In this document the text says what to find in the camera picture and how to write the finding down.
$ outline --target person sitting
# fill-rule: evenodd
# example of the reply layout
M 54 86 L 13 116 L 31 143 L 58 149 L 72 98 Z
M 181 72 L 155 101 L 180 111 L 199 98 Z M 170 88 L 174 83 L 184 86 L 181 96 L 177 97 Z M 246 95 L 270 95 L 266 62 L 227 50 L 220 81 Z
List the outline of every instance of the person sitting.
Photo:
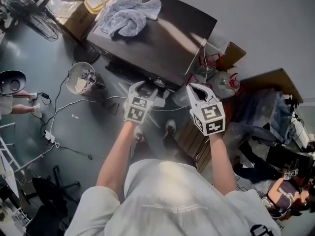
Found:
M 248 140 L 244 140 L 239 149 L 253 163 L 254 168 L 243 167 L 240 157 L 237 156 L 233 164 L 234 173 L 250 180 L 255 189 L 271 201 L 270 207 L 267 208 L 270 213 L 281 211 L 285 214 L 291 210 L 291 215 L 300 216 L 300 211 L 303 210 L 315 212 L 314 186 L 309 190 L 300 188 L 294 179 L 284 180 L 282 172 L 253 153 Z

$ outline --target wooden crate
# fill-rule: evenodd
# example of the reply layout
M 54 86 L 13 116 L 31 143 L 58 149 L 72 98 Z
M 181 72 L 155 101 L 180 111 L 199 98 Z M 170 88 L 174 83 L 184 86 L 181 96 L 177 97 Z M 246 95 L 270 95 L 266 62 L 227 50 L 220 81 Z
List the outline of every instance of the wooden crate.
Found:
M 210 143 L 205 144 L 208 136 L 205 137 L 189 119 L 184 128 L 177 132 L 175 139 L 179 147 L 195 159 L 198 171 L 201 173 L 211 160 Z

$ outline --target foot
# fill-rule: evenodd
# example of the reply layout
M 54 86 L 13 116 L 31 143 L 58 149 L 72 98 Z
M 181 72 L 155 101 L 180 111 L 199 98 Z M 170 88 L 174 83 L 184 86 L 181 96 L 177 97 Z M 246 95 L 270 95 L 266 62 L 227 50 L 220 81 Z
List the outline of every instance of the foot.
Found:
M 37 105 L 35 105 L 33 107 L 34 111 L 33 111 L 33 115 L 38 117 L 38 118 L 41 118 L 42 117 L 42 113 L 41 113 L 41 109 L 40 109 L 40 104 L 38 103 Z
M 232 167 L 234 168 L 234 166 L 238 163 L 241 163 L 241 157 L 239 155 L 234 158 Z
M 251 135 L 250 134 L 246 134 L 242 140 L 240 141 L 240 143 L 238 144 L 238 147 L 240 147 L 244 142 L 248 142 L 251 139 Z
M 30 93 L 31 97 L 29 98 L 29 102 L 32 102 L 37 99 L 37 92 Z
M 140 126 L 137 125 L 133 132 L 133 137 L 136 140 L 136 142 L 145 141 L 142 130 L 140 129 Z
M 164 137 L 166 137 L 168 134 L 173 136 L 176 132 L 176 122 L 173 119 L 168 120 L 166 123 L 165 129 L 166 129 L 166 133 Z

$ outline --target gray wall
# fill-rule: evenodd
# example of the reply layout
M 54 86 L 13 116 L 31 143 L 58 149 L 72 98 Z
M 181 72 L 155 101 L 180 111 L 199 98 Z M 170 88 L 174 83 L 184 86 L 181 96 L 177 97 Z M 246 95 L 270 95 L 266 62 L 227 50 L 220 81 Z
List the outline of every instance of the gray wall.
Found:
M 315 106 L 298 106 L 297 112 L 303 119 L 307 131 L 315 134 Z

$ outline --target white t-shirt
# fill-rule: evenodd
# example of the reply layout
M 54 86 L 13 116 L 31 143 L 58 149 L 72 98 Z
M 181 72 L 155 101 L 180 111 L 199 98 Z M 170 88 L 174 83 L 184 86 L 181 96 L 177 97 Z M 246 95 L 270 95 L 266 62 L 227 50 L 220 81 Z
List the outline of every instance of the white t-shirt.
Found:
M 264 230 L 273 233 L 266 236 L 281 235 L 256 191 L 223 196 L 189 165 L 136 162 L 124 193 L 120 204 L 109 188 L 86 190 L 65 236 L 251 236 Z

